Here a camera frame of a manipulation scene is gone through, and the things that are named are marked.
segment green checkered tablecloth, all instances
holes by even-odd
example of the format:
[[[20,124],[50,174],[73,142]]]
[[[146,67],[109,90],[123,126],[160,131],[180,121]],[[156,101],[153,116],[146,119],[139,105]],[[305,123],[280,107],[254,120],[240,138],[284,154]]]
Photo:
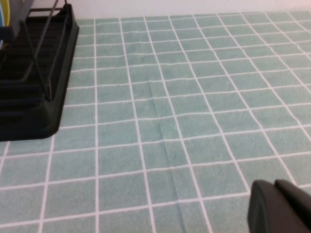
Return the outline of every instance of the green checkered tablecloth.
[[[61,127],[0,143],[0,233],[246,233],[311,192],[311,12],[80,20]]]

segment white grid line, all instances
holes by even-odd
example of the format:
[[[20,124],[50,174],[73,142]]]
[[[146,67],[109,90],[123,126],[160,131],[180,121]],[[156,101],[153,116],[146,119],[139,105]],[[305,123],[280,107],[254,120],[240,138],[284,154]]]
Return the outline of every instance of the white grid line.
[[[121,19],[119,19],[119,23],[120,23],[120,30],[122,33]],[[123,51],[124,51],[124,54],[126,54],[126,48],[125,48],[123,34],[121,37],[122,37],[122,42],[123,42]],[[150,189],[149,189],[146,164],[145,164],[144,153],[143,153],[143,149],[142,149],[140,130],[139,130],[139,124],[138,124],[138,117],[137,117],[136,105],[135,105],[135,100],[134,100],[134,92],[133,92],[133,88],[132,88],[132,81],[131,81],[131,77],[130,77],[130,69],[128,66],[127,57],[125,58],[125,63],[126,63],[127,78],[128,78],[129,87],[130,87],[130,94],[131,94],[131,99],[132,99],[132,106],[133,106],[133,110],[134,110],[135,126],[136,126],[136,131],[137,131],[139,153],[140,153],[140,159],[141,159],[141,163],[142,163],[144,182],[145,182],[145,188],[146,188],[146,195],[147,195],[147,201],[148,201],[148,207],[149,207],[149,213],[150,213],[150,222],[151,222],[152,232],[156,233],[156,224],[155,224],[154,212],[152,209],[151,194],[150,194]]]
[[[42,200],[42,206],[41,206],[41,212],[40,212],[40,222],[39,222],[38,233],[42,233],[42,231],[43,231],[43,220],[44,220],[44,214],[45,214],[45,207],[46,207],[46,203],[47,203],[49,180],[50,180],[50,170],[51,170],[51,164],[52,164],[52,155],[53,155],[53,150],[54,150],[54,143],[55,143],[55,135],[53,135],[51,138],[51,146],[50,146],[50,152],[49,152],[49,158],[48,158],[47,171],[46,171],[46,175],[45,175],[43,200]]]
[[[144,18],[144,20],[145,20],[146,28],[147,28],[147,30],[148,30],[148,24],[147,24],[146,18]],[[148,37],[149,37],[149,40],[151,41],[150,32],[148,32]],[[191,177],[192,177],[192,180],[193,180],[193,183],[194,183],[194,186],[195,186],[195,190],[196,190],[197,196],[198,196],[198,198],[199,198],[199,200],[200,200],[200,205],[201,205],[202,213],[203,213],[205,222],[206,222],[206,224],[207,224],[207,228],[208,228],[209,233],[213,233],[212,226],[211,226],[211,224],[210,224],[210,220],[209,220],[209,218],[208,218],[208,216],[207,216],[207,212],[206,212],[206,209],[205,209],[203,200],[202,200],[201,191],[200,191],[198,182],[197,182],[197,180],[196,180],[193,167],[192,167],[192,165],[191,165],[191,160],[190,160],[190,157],[189,157],[189,154],[188,154],[188,151],[187,151],[185,142],[184,142],[184,140],[183,140],[183,136],[182,136],[182,133],[181,133],[181,130],[180,130],[180,126],[179,126],[179,122],[178,122],[178,119],[177,119],[177,116],[176,116],[176,113],[175,113],[175,109],[174,109],[172,100],[171,100],[171,98],[170,98],[170,94],[169,94],[169,91],[168,91],[168,89],[167,89],[167,86],[166,86],[166,84],[165,84],[165,82],[164,82],[164,76],[163,76],[162,67],[161,67],[160,62],[159,62],[159,59],[158,59],[158,57],[157,57],[157,54],[156,54],[156,50],[155,50],[155,48],[154,48],[154,45],[151,44],[151,46],[152,46],[152,50],[153,50],[153,52],[154,52],[154,54],[155,54],[155,59],[156,59],[156,62],[157,62],[157,65],[158,65],[158,68],[159,68],[159,71],[160,71],[161,79],[162,79],[162,81],[163,81],[164,90],[165,90],[166,96],[168,97],[168,101],[169,101],[169,104],[170,104],[170,107],[171,107],[171,111],[172,111],[172,114],[173,114],[173,116],[174,116],[174,121],[175,121],[175,124],[176,124],[176,127],[177,127],[178,136],[179,136],[179,138],[181,139],[181,144],[182,144],[183,150],[184,150],[184,152],[185,152],[187,162],[188,162],[188,164],[189,164],[189,166],[190,166]]]
[[[203,32],[202,32],[202,30],[200,29],[200,26],[199,26],[199,24],[198,24],[198,21],[196,20],[196,18],[195,18],[194,16],[193,16],[193,19],[194,19],[194,21],[195,21],[197,27],[199,28],[200,33],[201,33],[202,35],[204,35]],[[206,41],[206,43],[208,44],[208,46],[211,48],[212,46],[210,45],[209,41],[208,41],[207,39],[205,39],[205,41]],[[216,52],[213,51],[213,53],[214,53],[216,59],[218,60],[219,64],[221,65],[222,69],[223,69],[224,72],[226,73],[227,77],[228,77],[229,79],[231,79],[231,78],[229,77],[229,75],[228,75],[226,69],[223,67],[223,64],[220,62],[219,57],[218,57],[218,55],[216,54]],[[189,65],[190,65],[190,67],[191,67],[191,71],[192,71],[193,75],[196,77],[195,72],[194,72],[194,70],[193,70],[193,68],[192,68],[192,65],[191,65],[190,61],[189,61]],[[203,96],[204,96],[205,102],[206,102],[206,104],[207,104],[209,110],[211,111],[211,115],[212,115],[212,117],[213,117],[213,119],[214,119],[214,121],[215,121],[215,123],[216,123],[216,125],[217,125],[217,127],[218,127],[218,129],[219,129],[219,131],[220,131],[220,133],[221,133],[221,135],[222,135],[222,139],[223,139],[223,141],[224,141],[224,143],[225,143],[225,146],[226,146],[226,148],[227,148],[227,151],[228,151],[228,153],[229,153],[231,159],[234,161],[234,165],[235,165],[235,167],[236,167],[236,169],[237,169],[237,171],[238,171],[238,173],[239,173],[239,175],[240,175],[240,178],[241,178],[241,180],[242,180],[242,182],[243,182],[243,184],[244,184],[244,186],[245,186],[247,192],[250,193],[250,188],[249,188],[249,186],[248,186],[248,183],[247,183],[247,181],[246,181],[246,179],[245,179],[245,177],[244,177],[244,175],[243,175],[243,173],[242,173],[242,171],[241,171],[241,169],[240,169],[240,166],[238,165],[238,163],[237,163],[237,161],[236,161],[236,158],[234,157],[233,152],[232,152],[232,150],[231,150],[231,148],[230,148],[230,146],[229,146],[229,144],[228,144],[228,142],[227,142],[227,139],[226,139],[226,137],[225,137],[225,135],[224,135],[224,131],[223,131],[222,127],[220,126],[220,124],[219,124],[219,122],[218,122],[218,120],[217,120],[215,114],[213,113],[213,110],[212,110],[212,108],[211,108],[211,106],[210,106],[210,104],[209,104],[209,102],[208,102],[208,100],[207,100],[206,95],[204,94],[204,90],[203,90],[203,88],[202,88],[200,82],[198,81],[198,79],[196,79],[196,81],[197,81],[197,84],[199,85],[199,88],[200,88],[200,90],[201,90],[201,93],[202,93]]]
[[[98,96],[97,96],[97,46],[96,46],[96,24],[94,20],[94,85],[95,85],[95,233],[99,233],[99,158],[98,158]]]

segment plate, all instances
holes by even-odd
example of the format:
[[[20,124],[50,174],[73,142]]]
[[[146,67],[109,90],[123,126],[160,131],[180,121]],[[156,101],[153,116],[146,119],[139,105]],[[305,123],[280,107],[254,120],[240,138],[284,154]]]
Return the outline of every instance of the plate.
[[[10,24],[10,2],[9,0],[0,0],[2,11],[3,11],[3,18],[4,18],[4,25],[9,26]]]

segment green square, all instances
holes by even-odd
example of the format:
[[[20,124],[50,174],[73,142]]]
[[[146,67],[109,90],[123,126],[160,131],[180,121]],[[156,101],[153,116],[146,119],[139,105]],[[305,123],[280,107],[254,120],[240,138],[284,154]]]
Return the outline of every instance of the green square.
[[[299,85],[300,83],[295,78],[295,76],[288,70],[286,71],[276,71],[267,72],[262,74],[269,84],[274,86],[289,86],[289,85]]]
[[[95,232],[95,217],[80,217],[69,220],[45,222],[43,225],[43,232]]]
[[[293,20],[287,12],[271,12],[267,13],[267,16],[272,22],[284,22]]]
[[[129,71],[133,83],[161,80],[158,66],[130,67]]]
[[[74,57],[93,57],[94,56],[94,46],[83,46],[76,47],[74,51]]]
[[[280,154],[311,150],[311,142],[301,129],[269,131],[267,134]]]
[[[289,14],[297,21],[310,20],[311,13],[309,11],[289,12]]]
[[[264,44],[264,42],[257,35],[236,36],[235,39],[237,40],[240,46],[263,45]]]
[[[39,224],[27,224],[16,227],[2,228],[1,233],[36,233],[38,232]]]
[[[83,87],[94,85],[94,71],[86,70],[70,74],[68,87]]]
[[[150,32],[152,41],[177,40],[174,31]]]
[[[225,25],[240,25],[247,24],[242,16],[220,16]]]
[[[311,40],[311,34],[308,32],[285,33],[285,34],[294,42]]]
[[[127,32],[145,32],[147,31],[145,22],[122,22],[123,33]]]
[[[244,58],[245,57],[245,55],[241,49],[216,50],[215,53],[217,54],[217,56],[220,60],[233,59],[233,58]]]
[[[263,128],[279,128],[296,126],[296,120],[288,113],[286,108],[269,108],[254,110],[253,114]]]
[[[113,68],[97,71],[97,85],[125,83],[128,83],[126,68]]]
[[[178,19],[178,20],[172,20],[172,25],[177,30],[197,27],[193,18],[183,18],[183,19]]]
[[[74,59],[72,61],[71,70],[77,71],[81,69],[93,69],[93,68],[94,68],[94,58]]]
[[[57,153],[52,157],[50,181],[95,176],[95,151]]]
[[[222,63],[229,74],[249,73],[256,71],[248,59],[225,61]]]
[[[164,97],[166,92],[162,82],[149,82],[133,84],[134,99],[149,99],[152,97]]]
[[[221,92],[221,91],[234,91],[234,86],[228,77],[213,77],[207,79],[199,79],[199,83],[204,92]]]
[[[142,170],[138,146],[101,149],[98,164],[99,175]]]
[[[176,31],[177,36],[180,40],[203,38],[199,29],[187,29]]]
[[[97,56],[121,56],[124,55],[123,45],[98,45],[96,46]]]
[[[270,23],[270,20],[264,13],[255,14],[255,15],[244,15],[244,18],[248,23]]]
[[[249,112],[232,112],[215,115],[224,132],[258,130],[259,126]]]
[[[153,53],[151,43],[134,43],[134,44],[125,44],[126,54],[131,53]]]
[[[188,164],[180,142],[161,142],[143,145],[147,169]]]
[[[252,61],[260,71],[286,69],[286,66],[277,57],[253,58]]]
[[[276,26],[273,24],[261,24],[261,25],[252,25],[252,28],[257,32],[258,34],[261,33],[278,33],[279,29],[277,29]]]
[[[161,65],[164,79],[193,78],[188,64]]]
[[[84,26],[79,30],[79,35],[93,35],[94,34],[94,26]]]
[[[185,51],[187,50],[207,50],[209,46],[204,39],[195,40],[182,40],[180,41],[181,46]]]
[[[225,72],[219,62],[191,64],[196,77],[224,75]]]
[[[95,102],[95,89],[82,88],[82,89],[69,89],[66,93],[65,104],[88,104]]]
[[[136,101],[135,106],[138,118],[168,117],[173,115],[167,99]]]
[[[194,168],[202,197],[245,192],[242,179],[234,164],[198,166]]]
[[[230,26],[230,27],[227,27],[227,29],[231,35],[255,34],[252,28],[248,25]]]
[[[153,43],[155,52],[178,52],[181,51],[177,41],[163,41]]]
[[[49,152],[51,138],[10,142],[7,155],[33,154]]]
[[[187,62],[186,56],[183,52],[158,54],[157,58],[161,64]]]
[[[55,136],[54,150],[71,150],[95,146],[95,127],[60,129]]]
[[[237,44],[234,42],[234,40],[231,37],[209,38],[208,41],[209,41],[209,44],[214,49],[237,47]]]
[[[118,68],[126,66],[125,57],[98,57],[97,68]]]
[[[43,187],[0,191],[0,224],[40,219]]]
[[[137,142],[135,122],[100,125],[98,127],[99,146],[130,144]]]
[[[158,232],[208,232],[198,202],[156,207],[154,208],[154,215],[155,227]]]
[[[129,66],[156,64],[156,57],[153,54],[129,54],[127,55],[127,62]]]
[[[240,162],[240,169],[249,186],[255,180],[265,180],[274,183],[276,179],[289,180],[286,170],[276,158]]]
[[[160,120],[140,120],[139,131],[142,142],[179,138],[173,118]]]
[[[96,25],[96,33],[120,33],[119,23],[103,23]]]
[[[243,92],[242,96],[251,108],[282,104],[272,90],[247,91]]]
[[[231,160],[220,136],[187,140],[185,145],[192,164]]]
[[[226,140],[236,159],[259,158],[274,155],[263,133],[227,135]]]
[[[167,90],[170,96],[188,95],[200,93],[199,85],[196,80],[180,80],[166,82]]]
[[[289,109],[301,124],[311,124],[311,105],[292,106]]]
[[[298,155],[283,158],[284,163],[297,181],[298,185],[309,184],[311,181],[311,155]]]
[[[206,38],[217,36],[230,36],[225,27],[203,28],[202,32]]]
[[[214,112],[246,108],[237,93],[207,95],[207,100]]]
[[[154,31],[154,30],[172,30],[171,23],[168,20],[165,21],[147,21],[148,30]]]
[[[214,26],[222,26],[221,21],[217,16],[214,17],[206,17],[206,18],[196,18],[199,26],[203,27],[214,27]]]
[[[87,125],[95,123],[95,106],[73,106],[63,109],[62,126]]]
[[[77,46],[94,45],[94,35],[79,36]]]
[[[290,40],[284,36],[282,33],[279,34],[264,34],[260,35],[260,37],[267,43],[267,44],[278,44],[278,43],[289,43]]]
[[[282,56],[289,68],[311,68],[311,59],[306,55]]]
[[[188,168],[148,172],[148,182],[152,203],[197,197]]]
[[[276,92],[286,104],[311,102],[310,92],[302,86],[280,88]]]
[[[246,221],[248,204],[249,197],[205,201],[214,232],[249,232]]]
[[[211,115],[179,116],[177,119],[183,137],[219,133],[219,129]]]
[[[144,175],[99,180],[99,209],[112,210],[147,204]]]
[[[134,119],[133,104],[112,103],[98,105],[98,123]]]
[[[295,44],[290,45],[272,45],[271,48],[276,54],[287,55],[287,54],[297,54],[302,53],[301,50]]]
[[[98,103],[130,100],[130,88],[126,86],[100,86],[97,87]]]
[[[121,44],[121,34],[99,34],[96,35],[96,44]]]
[[[50,184],[44,217],[60,217],[95,211],[95,181]]]
[[[124,33],[123,34],[125,43],[136,43],[136,42],[150,42],[148,33]]]
[[[48,156],[6,159],[0,176],[0,186],[15,186],[45,181]]]
[[[243,48],[247,56],[249,57],[263,57],[275,55],[268,46],[252,46]]]
[[[152,232],[148,209],[101,215],[99,228],[101,233]]]
[[[263,78],[257,73],[232,75],[231,79],[239,90],[268,87]]]
[[[207,51],[189,51],[186,52],[190,62],[201,62],[201,61],[216,61],[214,52],[211,50]]]
[[[311,69],[295,69],[293,72],[304,84],[311,83]]]
[[[203,96],[182,96],[171,98],[175,113],[206,113],[209,112],[208,106]]]
[[[276,26],[282,31],[282,32],[297,32],[297,31],[303,31],[303,28],[299,26],[298,23],[276,23]]]

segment black dish rack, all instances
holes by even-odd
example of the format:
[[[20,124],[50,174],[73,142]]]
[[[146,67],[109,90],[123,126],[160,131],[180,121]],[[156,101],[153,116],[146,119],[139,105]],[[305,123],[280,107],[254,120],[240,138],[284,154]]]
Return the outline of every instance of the black dish rack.
[[[33,1],[0,27],[0,141],[46,138],[59,128],[79,27],[67,0],[31,9]]]

